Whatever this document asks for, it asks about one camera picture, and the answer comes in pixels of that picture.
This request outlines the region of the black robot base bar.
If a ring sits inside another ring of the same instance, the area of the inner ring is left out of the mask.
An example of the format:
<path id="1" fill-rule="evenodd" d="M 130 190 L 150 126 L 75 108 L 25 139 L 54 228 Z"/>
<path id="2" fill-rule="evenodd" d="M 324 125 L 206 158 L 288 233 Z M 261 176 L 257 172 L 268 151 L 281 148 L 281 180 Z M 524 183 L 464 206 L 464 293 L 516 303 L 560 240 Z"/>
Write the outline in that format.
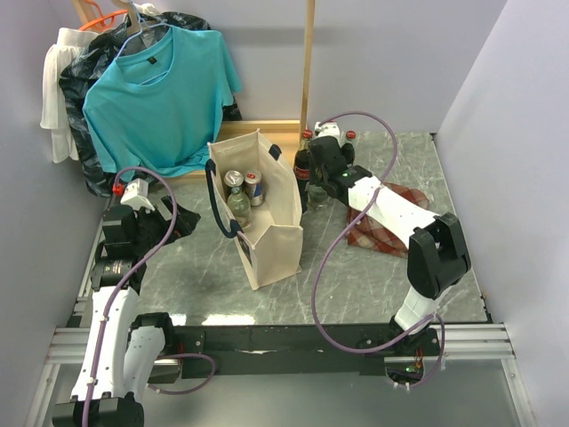
<path id="1" fill-rule="evenodd" d="M 168 384 L 177 379 L 205 378 L 211 373 L 209 361 L 176 359 L 181 353 L 212 358 L 217 375 L 384 375 L 388 358 L 419 362 L 424 357 L 435 357 L 440 350 L 433 327 L 407 336 L 385 350 L 353 354 L 332 346 L 314 325 L 176 326 L 149 382 Z"/>

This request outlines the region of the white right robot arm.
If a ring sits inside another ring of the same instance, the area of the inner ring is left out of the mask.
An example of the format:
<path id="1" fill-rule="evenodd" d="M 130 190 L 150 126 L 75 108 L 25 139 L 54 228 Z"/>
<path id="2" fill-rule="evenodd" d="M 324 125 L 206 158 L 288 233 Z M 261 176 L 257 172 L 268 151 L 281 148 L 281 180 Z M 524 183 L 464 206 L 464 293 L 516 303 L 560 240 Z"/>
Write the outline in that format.
<path id="1" fill-rule="evenodd" d="M 409 354 L 421 343 L 421 322 L 431 318 L 451 286 L 471 269 L 461 223 L 453 213 L 432 213 L 398 195 L 360 165 L 333 136 L 309 143 L 311 177 L 328 196 L 385 227 L 408 250 L 410 290 L 389 333 L 394 351 Z"/>

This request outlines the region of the Coca-Cola glass bottle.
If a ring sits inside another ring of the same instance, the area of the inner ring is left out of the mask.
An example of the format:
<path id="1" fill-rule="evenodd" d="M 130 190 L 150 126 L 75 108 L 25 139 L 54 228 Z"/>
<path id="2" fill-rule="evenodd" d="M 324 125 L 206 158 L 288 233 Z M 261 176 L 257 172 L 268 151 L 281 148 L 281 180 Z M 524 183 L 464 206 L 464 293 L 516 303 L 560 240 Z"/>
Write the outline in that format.
<path id="1" fill-rule="evenodd" d="M 354 164 L 356 152 L 354 147 L 354 142 L 357 137 L 357 133 L 353 130 L 348 130 L 345 132 L 343 137 L 343 143 L 341 145 L 341 154 L 346 160 L 348 167 Z"/>
<path id="2" fill-rule="evenodd" d="M 310 130 L 304 130 L 301 133 L 301 142 L 299 149 L 294 157 L 293 171 L 296 177 L 298 190 L 301 199 L 301 209 L 305 213 L 308 208 L 308 192 L 310 169 L 309 169 L 309 150 L 308 144 L 311 141 L 313 133 Z"/>

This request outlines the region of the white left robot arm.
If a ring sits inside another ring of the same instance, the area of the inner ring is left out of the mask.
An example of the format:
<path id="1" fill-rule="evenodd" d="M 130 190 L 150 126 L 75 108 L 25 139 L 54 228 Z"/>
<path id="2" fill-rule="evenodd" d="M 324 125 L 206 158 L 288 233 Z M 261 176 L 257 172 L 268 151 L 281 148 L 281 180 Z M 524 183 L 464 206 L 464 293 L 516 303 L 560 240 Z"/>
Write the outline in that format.
<path id="1" fill-rule="evenodd" d="M 56 405 L 55 426 L 142 426 L 142 394 L 156 359 L 172 355 L 178 336 L 166 312 L 137 314 L 147 254 L 190 235 L 200 216 L 160 199 L 166 220 L 148 201 L 113 205 L 102 216 L 103 239 L 90 271 L 92 322 L 70 401 Z"/>

